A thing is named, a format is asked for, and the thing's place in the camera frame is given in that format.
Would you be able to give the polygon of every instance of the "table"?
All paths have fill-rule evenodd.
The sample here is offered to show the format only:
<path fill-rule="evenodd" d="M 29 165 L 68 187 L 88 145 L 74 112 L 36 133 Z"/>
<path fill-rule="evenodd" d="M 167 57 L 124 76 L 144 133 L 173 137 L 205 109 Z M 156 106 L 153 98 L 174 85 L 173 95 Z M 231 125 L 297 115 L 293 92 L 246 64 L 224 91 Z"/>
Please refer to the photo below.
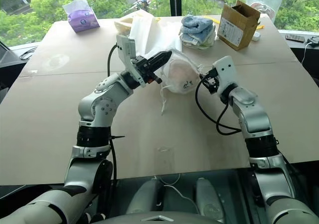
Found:
<path fill-rule="evenodd" d="M 116 41 L 113 22 L 100 20 L 100 28 L 76 34 L 60 21 L 48 31 L 0 106 L 0 185 L 63 182 L 76 143 L 78 103 L 107 76 L 107 56 Z M 183 51 L 207 70 L 231 55 L 240 84 L 259 95 L 279 149 L 291 162 L 316 160 L 319 90 L 271 21 L 262 17 L 261 24 L 261 40 L 239 52 L 221 40 L 206 51 Z M 113 55 L 111 71 L 123 68 Z M 118 108 L 112 133 L 126 136 L 114 142 L 119 178 L 248 167 L 242 135 L 220 136 L 200 113 L 194 93 L 165 95 L 163 116 L 156 83 L 136 89 Z M 223 109 L 205 89 L 199 90 L 199 101 L 212 117 Z M 223 123 L 238 126 L 230 110 Z"/>

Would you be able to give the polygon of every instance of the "window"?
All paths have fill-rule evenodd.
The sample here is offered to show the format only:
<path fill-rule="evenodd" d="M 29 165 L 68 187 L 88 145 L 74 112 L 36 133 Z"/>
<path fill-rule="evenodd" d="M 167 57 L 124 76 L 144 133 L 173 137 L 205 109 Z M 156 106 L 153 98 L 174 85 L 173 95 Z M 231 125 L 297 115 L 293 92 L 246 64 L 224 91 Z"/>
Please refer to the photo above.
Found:
<path fill-rule="evenodd" d="M 223 4 L 234 5 L 237 0 L 182 0 L 182 15 L 221 14 Z M 253 0 L 242 0 L 251 5 Z M 277 11 L 278 0 L 269 0 L 272 4 L 259 4 L 266 13 Z M 277 29 L 319 31 L 319 0 L 282 0 L 274 24 Z"/>
<path fill-rule="evenodd" d="M 0 0 L 0 40 L 7 46 L 40 41 L 52 23 L 67 20 L 62 5 L 73 0 Z M 122 17 L 136 9 L 170 16 L 169 0 L 87 0 L 98 18 Z"/>

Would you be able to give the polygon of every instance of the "purple tissue box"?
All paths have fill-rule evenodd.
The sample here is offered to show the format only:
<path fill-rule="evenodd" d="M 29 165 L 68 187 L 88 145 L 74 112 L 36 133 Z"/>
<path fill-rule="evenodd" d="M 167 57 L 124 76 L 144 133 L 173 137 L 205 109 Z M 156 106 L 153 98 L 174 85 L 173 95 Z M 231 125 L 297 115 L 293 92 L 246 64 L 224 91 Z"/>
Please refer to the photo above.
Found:
<path fill-rule="evenodd" d="M 68 15 L 68 21 L 75 32 L 99 27 L 98 20 L 91 8 L 76 10 Z"/>

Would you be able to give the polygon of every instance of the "small white object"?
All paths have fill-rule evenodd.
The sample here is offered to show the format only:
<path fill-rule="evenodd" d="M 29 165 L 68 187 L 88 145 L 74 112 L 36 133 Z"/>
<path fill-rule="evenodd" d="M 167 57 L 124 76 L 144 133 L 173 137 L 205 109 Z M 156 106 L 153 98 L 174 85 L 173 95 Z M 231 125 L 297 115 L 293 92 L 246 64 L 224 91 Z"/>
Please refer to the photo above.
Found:
<path fill-rule="evenodd" d="M 259 41 L 261 37 L 261 34 L 257 31 L 255 31 L 254 35 L 253 35 L 253 38 L 251 38 L 253 41 Z"/>

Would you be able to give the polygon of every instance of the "tissue box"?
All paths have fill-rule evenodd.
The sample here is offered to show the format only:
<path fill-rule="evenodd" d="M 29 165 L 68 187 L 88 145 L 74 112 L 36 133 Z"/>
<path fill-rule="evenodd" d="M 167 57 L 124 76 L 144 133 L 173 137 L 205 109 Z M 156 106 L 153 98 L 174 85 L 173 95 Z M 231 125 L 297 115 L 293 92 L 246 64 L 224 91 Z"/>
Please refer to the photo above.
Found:
<path fill-rule="evenodd" d="M 249 45 L 259 17 L 259 11 L 239 0 L 233 7 L 224 4 L 217 35 L 233 49 L 240 50 Z"/>
<path fill-rule="evenodd" d="M 99 27 L 98 20 L 86 0 L 74 0 L 63 6 L 68 22 L 75 32 Z"/>

